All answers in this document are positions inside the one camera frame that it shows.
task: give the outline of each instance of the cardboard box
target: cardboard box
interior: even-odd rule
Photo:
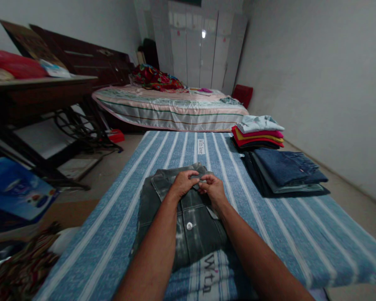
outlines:
[[[19,163],[0,158],[0,232],[37,223],[58,194]]]

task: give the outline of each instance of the hand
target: hand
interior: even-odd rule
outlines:
[[[201,180],[206,180],[206,183],[199,183],[200,189],[198,192],[200,194],[207,193],[212,202],[212,207],[220,214],[220,207],[229,204],[226,194],[224,193],[223,181],[210,174],[204,175]]]
[[[180,172],[172,184],[169,194],[178,197],[180,200],[195,184],[199,182],[199,179],[191,179],[191,176],[197,176],[197,171],[182,171]]]

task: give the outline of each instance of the stack of folded clothes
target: stack of folded clothes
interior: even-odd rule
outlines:
[[[244,152],[249,175],[263,197],[305,197],[329,194],[319,166],[303,153],[259,148]]]
[[[244,116],[242,121],[232,128],[232,139],[239,151],[256,148],[279,149],[284,147],[284,128],[271,116]]]

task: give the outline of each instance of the white wardrobe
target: white wardrobe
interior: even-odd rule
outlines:
[[[231,95],[246,16],[164,0],[152,0],[151,12],[160,69],[189,87]]]

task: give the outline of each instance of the denim jacket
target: denim jacket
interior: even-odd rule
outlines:
[[[180,171],[196,170],[199,176],[213,174],[199,162],[175,169],[159,169],[154,176],[145,179],[138,213],[138,230],[132,247],[134,254],[143,241],[161,202]],[[191,265],[207,254],[225,248],[226,231],[211,208],[209,197],[199,194],[195,185],[182,197],[177,207],[177,232],[173,271]]]

